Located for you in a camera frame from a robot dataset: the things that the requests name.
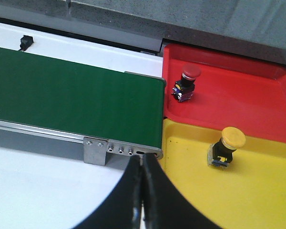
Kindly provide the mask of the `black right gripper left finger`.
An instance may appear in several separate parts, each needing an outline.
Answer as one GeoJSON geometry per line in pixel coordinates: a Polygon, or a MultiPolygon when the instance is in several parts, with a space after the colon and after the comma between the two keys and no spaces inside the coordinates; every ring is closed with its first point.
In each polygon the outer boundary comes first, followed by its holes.
{"type": "Polygon", "coordinates": [[[76,229],[139,229],[142,170],[140,157],[132,156],[114,189],[76,229]]]}

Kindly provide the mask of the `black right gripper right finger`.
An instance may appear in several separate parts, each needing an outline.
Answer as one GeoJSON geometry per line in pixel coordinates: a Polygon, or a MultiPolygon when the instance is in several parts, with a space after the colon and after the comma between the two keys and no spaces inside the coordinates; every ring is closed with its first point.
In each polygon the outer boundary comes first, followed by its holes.
{"type": "Polygon", "coordinates": [[[143,156],[143,204],[147,229],[220,228],[192,206],[162,170],[155,155],[143,156]]]}

